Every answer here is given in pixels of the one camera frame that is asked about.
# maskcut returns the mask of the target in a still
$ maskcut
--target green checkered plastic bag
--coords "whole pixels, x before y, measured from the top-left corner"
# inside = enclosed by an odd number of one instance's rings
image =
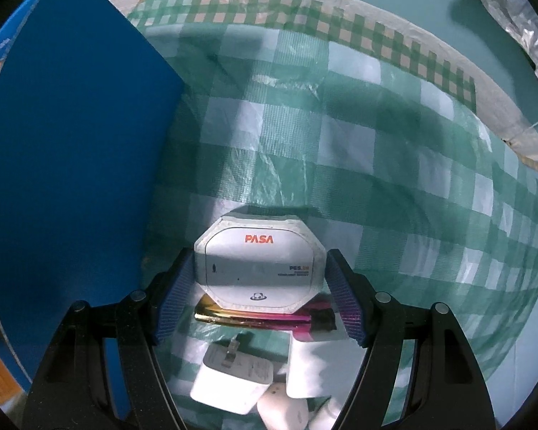
[[[143,0],[133,25],[208,22],[285,29],[340,43],[433,83],[476,113],[475,80],[431,47],[374,19],[317,0]]]
[[[187,87],[158,171],[146,281],[221,214],[293,213],[378,291],[447,303],[488,378],[538,296],[538,181],[516,155],[433,83],[350,47],[148,20],[138,28]],[[159,352],[176,405],[203,428],[262,428],[189,397],[208,342],[235,334],[194,321],[195,302]],[[251,342],[286,360],[286,334]],[[411,356],[407,345],[386,421],[400,416]]]

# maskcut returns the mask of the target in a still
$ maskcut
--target blue cardboard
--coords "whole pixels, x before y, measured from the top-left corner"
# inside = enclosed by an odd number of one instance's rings
[[[73,301],[139,287],[183,85],[108,0],[38,0],[17,32],[0,69],[0,322],[32,378]]]

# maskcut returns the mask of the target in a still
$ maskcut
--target blue gripper pad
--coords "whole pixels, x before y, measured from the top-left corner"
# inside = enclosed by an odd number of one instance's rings
[[[195,261],[192,250],[174,263],[175,274],[171,288],[158,307],[158,321],[154,336],[158,343],[171,336],[184,310],[188,294],[195,283]]]
[[[365,339],[364,314],[344,273],[350,267],[344,259],[343,262],[343,266],[340,265],[337,258],[331,252],[327,252],[325,280],[337,304],[347,334],[362,344]]]

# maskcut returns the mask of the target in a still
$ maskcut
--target white object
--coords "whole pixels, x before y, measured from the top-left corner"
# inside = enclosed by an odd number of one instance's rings
[[[192,399],[223,411],[247,414],[273,382],[270,360],[210,344],[190,392]]]
[[[257,411],[267,430],[303,430],[307,426],[307,400],[288,397],[285,383],[273,383],[257,402]]]
[[[337,330],[291,334],[287,394],[292,398],[348,396],[367,352],[348,337],[335,314]]]
[[[345,402],[331,397],[321,406],[315,416],[308,423],[308,430],[331,430],[341,413]]]
[[[296,216],[228,214],[194,249],[197,282],[224,309],[292,314],[323,287],[325,248]]]

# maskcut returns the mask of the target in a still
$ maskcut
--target panda logo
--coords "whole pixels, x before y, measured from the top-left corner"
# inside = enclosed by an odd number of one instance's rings
[[[250,297],[251,300],[264,300],[267,296],[264,296],[262,292],[256,292]]]

